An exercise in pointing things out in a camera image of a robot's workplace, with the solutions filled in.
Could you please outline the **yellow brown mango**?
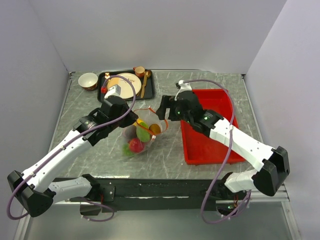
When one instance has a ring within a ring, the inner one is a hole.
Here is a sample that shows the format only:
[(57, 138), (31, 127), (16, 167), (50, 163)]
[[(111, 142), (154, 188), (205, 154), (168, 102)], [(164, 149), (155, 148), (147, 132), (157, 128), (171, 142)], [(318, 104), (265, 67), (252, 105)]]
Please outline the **yellow brown mango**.
[(161, 127), (160, 127), (158, 124), (156, 124), (156, 123), (151, 124), (151, 125), (149, 126), (149, 130), (150, 130), (154, 135), (158, 135), (158, 134), (160, 134), (160, 133), (162, 132)]

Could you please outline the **dark purple plum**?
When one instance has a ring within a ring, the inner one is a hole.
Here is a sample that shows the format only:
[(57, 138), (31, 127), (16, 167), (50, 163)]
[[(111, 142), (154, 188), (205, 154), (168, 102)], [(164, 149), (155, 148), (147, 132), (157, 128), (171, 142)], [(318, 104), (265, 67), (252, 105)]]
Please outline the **dark purple plum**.
[(124, 130), (124, 136), (127, 140), (131, 140), (137, 137), (137, 127), (131, 125)]

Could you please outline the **clear zip bag orange zipper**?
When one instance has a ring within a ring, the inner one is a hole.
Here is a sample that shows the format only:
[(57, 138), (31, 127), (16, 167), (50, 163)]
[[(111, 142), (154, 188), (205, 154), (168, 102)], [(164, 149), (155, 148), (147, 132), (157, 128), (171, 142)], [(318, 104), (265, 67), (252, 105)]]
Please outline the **clear zip bag orange zipper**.
[(140, 108), (133, 111), (137, 120), (122, 131), (122, 154), (133, 157), (147, 151), (158, 136), (169, 127), (167, 119), (159, 119), (152, 108)]

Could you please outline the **green apple slice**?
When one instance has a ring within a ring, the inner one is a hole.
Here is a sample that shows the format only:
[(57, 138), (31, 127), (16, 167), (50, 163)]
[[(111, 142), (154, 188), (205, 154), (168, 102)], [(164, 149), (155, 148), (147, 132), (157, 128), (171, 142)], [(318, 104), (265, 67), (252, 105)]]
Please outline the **green apple slice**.
[(137, 138), (142, 142), (142, 143), (148, 143), (151, 140), (151, 135), (147, 130), (141, 127), (136, 128), (136, 135)]

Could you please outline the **red apple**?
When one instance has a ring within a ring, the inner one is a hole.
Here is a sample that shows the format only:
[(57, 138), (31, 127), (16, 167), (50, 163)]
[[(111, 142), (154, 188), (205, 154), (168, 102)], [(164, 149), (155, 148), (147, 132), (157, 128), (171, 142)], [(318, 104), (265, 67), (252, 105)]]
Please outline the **red apple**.
[(129, 142), (129, 150), (133, 153), (140, 153), (144, 148), (145, 144), (139, 138), (133, 138)]

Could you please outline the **green grape bunch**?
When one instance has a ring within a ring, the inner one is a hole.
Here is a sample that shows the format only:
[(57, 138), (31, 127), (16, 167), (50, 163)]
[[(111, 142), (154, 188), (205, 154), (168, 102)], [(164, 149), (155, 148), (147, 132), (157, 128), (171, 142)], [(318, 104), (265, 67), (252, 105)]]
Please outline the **green grape bunch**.
[(122, 146), (122, 153), (123, 153), (123, 155), (126, 156), (126, 157), (131, 157), (131, 156), (134, 156), (134, 155), (135, 155), (135, 153), (130, 150), (130, 145), (129, 145), (129, 143), (125, 143), (125, 144)]

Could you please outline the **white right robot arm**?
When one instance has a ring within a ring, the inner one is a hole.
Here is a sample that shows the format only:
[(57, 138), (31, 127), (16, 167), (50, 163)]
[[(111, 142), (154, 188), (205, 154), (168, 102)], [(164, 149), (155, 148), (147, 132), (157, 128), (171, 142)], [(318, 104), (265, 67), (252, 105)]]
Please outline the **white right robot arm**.
[(233, 126), (226, 118), (211, 109), (204, 109), (196, 94), (184, 90), (177, 95), (163, 95), (156, 115), (160, 120), (169, 110), (169, 120), (184, 121), (207, 138), (231, 147), (244, 158), (253, 170), (231, 172), (222, 179), (219, 195), (232, 198), (240, 191), (258, 190), (272, 197), (290, 173), (286, 149), (265, 145)]

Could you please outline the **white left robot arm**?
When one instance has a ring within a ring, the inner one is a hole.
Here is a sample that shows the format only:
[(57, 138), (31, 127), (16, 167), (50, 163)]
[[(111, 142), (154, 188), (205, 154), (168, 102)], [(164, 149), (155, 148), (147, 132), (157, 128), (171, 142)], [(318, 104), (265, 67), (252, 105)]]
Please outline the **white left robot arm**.
[(83, 116), (53, 150), (23, 172), (8, 177), (12, 198), (16, 198), (31, 217), (45, 213), (52, 204), (72, 198), (93, 201), (102, 194), (100, 183), (90, 174), (54, 182), (58, 174), (80, 154), (105, 139), (116, 128), (132, 125), (138, 116), (133, 106), (119, 96), (109, 96), (101, 107)]

